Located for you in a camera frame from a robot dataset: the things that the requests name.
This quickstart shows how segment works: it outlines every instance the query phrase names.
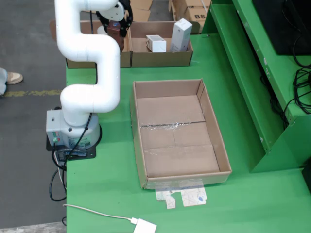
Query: cardboard box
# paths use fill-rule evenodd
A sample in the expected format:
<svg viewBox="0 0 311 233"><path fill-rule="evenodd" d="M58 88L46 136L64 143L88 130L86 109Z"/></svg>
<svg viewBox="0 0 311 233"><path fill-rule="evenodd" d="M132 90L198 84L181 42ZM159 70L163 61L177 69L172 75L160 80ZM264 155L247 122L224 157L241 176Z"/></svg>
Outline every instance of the cardboard box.
<svg viewBox="0 0 311 233"><path fill-rule="evenodd" d="M130 27L132 67L189 66L193 54L191 41L186 52L152 53L146 47L146 35L157 34L166 40L170 51L174 22L134 22Z"/></svg>
<svg viewBox="0 0 311 233"><path fill-rule="evenodd" d="M211 0L203 0L203 3L205 8L201 0L170 0L169 9L172 9L175 21L185 18L193 24L192 34L202 33Z"/></svg>
<svg viewBox="0 0 311 233"><path fill-rule="evenodd" d="M222 183L231 174L203 80L134 82L131 118L142 188Z"/></svg>
<svg viewBox="0 0 311 233"><path fill-rule="evenodd" d="M166 40L159 35L146 35L146 46L151 52L166 52Z"/></svg>
<svg viewBox="0 0 311 233"><path fill-rule="evenodd" d="M94 34L97 34L97 29L102 26L100 21L93 21ZM50 22L50 32L53 40L56 41L56 23L55 20ZM81 32L84 34L91 34L90 21L81 21ZM121 54L120 65L121 67L131 67L131 36L128 30L127 36L124 38L124 49ZM74 62L66 59L68 68L95 68L94 62Z"/></svg>
<svg viewBox="0 0 311 233"><path fill-rule="evenodd" d="M148 19L150 16L149 10L132 8L132 12L133 12L133 21L135 21L135 22L148 22Z"/></svg>
<svg viewBox="0 0 311 233"><path fill-rule="evenodd" d="M190 40L192 24L184 18L174 24L171 52L184 52Z"/></svg>
<svg viewBox="0 0 311 233"><path fill-rule="evenodd" d="M152 0L131 0L131 8L149 10Z"/></svg>
<svg viewBox="0 0 311 233"><path fill-rule="evenodd" d="M131 0L133 21L147 22L150 16L152 0Z"/></svg>

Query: shoe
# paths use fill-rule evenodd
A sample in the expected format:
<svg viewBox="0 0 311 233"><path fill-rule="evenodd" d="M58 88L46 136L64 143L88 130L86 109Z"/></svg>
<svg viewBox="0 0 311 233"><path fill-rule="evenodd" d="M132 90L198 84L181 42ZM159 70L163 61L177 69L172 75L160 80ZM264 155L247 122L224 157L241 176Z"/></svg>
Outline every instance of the shoe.
<svg viewBox="0 0 311 233"><path fill-rule="evenodd" d="M23 81L23 76L19 73L8 72L7 85L14 85Z"/></svg>

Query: white product box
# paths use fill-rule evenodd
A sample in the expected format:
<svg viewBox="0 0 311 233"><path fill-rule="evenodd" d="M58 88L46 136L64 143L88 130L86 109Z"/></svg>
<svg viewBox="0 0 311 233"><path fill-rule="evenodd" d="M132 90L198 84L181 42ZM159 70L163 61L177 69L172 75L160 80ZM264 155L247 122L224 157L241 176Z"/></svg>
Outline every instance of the white product box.
<svg viewBox="0 0 311 233"><path fill-rule="evenodd" d="M184 18L174 24L171 52L185 52L187 51L192 24Z"/></svg>
<svg viewBox="0 0 311 233"><path fill-rule="evenodd" d="M159 35L147 35L146 46L151 52L166 52L166 40Z"/></svg>

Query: cardboard tray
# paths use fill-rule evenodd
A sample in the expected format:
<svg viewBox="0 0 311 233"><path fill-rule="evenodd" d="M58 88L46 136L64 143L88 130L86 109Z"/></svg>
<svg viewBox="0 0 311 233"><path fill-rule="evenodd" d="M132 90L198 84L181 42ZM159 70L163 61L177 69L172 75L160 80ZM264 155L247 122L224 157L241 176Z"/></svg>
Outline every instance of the cardboard tray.
<svg viewBox="0 0 311 233"><path fill-rule="evenodd" d="M91 34L91 24L90 21L81 21L81 32L83 34ZM93 21L94 34L97 34L97 29L102 26L100 21ZM56 41L56 23L55 20L50 22L50 32L53 40ZM130 32L127 33L124 38L124 49L121 54L120 65L122 68L131 67L131 36ZM94 62L74 62L66 59L68 68L95 68Z"/></svg>
<svg viewBox="0 0 311 233"><path fill-rule="evenodd" d="M222 183L231 174L203 80L134 82L131 119L142 188Z"/></svg>
<svg viewBox="0 0 311 233"><path fill-rule="evenodd" d="M133 22L130 27L132 67L189 66L193 47L189 42L186 52L170 52L175 22ZM152 53L146 47L146 35L159 35L166 40L165 53Z"/></svg>

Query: power adapter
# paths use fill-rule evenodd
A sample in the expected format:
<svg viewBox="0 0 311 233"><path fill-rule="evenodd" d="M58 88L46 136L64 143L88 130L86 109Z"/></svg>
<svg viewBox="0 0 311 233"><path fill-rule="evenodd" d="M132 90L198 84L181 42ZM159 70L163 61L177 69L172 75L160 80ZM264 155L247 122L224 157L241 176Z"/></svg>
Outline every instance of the power adapter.
<svg viewBox="0 0 311 233"><path fill-rule="evenodd" d="M143 219L137 220L136 218L132 218L131 223L136 224L136 227L133 233L155 233L156 232L156 225L151 222L147 222Z"/></svg>

